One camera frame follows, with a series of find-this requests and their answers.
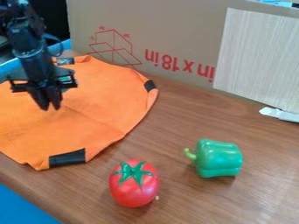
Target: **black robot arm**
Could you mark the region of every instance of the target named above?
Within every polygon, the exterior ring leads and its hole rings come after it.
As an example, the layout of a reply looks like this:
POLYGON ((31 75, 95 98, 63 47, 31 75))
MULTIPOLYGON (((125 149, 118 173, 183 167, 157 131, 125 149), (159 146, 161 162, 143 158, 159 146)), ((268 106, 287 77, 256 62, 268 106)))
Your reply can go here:
POLYGON ((19 58, 25 73, 25 77, 8 77, 12 92, 28 92, 43 110, 48 110, 50 103, 59 109, 61 89, 77 87, 73 70, 53 64, 44 38, 43 19, 27 0, 2 0, 0 4, 3 28, 12 45, 12 52, 19 58))

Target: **wooden table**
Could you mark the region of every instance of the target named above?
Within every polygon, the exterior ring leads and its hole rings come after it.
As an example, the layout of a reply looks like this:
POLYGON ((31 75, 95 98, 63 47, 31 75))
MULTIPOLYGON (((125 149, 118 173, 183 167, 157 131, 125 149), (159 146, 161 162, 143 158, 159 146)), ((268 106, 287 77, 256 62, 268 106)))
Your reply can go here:
POLYGON ((260 104, 149 77, 157 102, 122 141, 88 164, 49 171, 0 155, 0 181, 65 223, 299 223, 298 124, 259 115, 260 104), (240 175, 199 178, 182 149, 201 137, 238 144, 240 175), (158 169, 159 200, 135 209, 114 203, 108 174, 129 158, 158 169))

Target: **cardboard box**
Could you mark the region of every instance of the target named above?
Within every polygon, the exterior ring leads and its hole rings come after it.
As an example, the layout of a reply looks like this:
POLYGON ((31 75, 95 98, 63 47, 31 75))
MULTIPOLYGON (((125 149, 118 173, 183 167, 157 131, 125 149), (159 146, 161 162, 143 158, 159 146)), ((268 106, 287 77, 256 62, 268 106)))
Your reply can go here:
POLYGON ((299 18, 298 9, 246 0, 68 0, 73 49, 212 88, 228 7, 299 18))

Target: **orange fabric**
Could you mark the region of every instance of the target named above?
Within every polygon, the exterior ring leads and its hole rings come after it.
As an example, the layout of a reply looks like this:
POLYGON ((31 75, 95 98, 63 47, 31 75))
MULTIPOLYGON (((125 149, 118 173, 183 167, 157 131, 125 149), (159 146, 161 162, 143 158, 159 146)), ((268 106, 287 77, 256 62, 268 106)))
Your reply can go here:
POLYGON ((36 170, 49 168, 49 157, 86 149, 86 162, 122 139, 147 114, 157 90, 138 72, 91 56, 75 58, 78 88, 63 94, 60 110, 42 111, 27 93, 0 85, 0 151, 36 170))

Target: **tomato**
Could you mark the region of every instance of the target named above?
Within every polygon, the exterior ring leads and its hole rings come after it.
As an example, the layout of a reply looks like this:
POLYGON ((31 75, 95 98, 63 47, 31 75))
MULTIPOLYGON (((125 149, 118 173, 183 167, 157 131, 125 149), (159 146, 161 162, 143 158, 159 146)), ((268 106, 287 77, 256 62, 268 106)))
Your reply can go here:
POLYGON ((109 177, 109 188, 115 200, 125 207, 141 207, 157 194, 159 177, 156 169, 139 159, 121 162, 109 177))

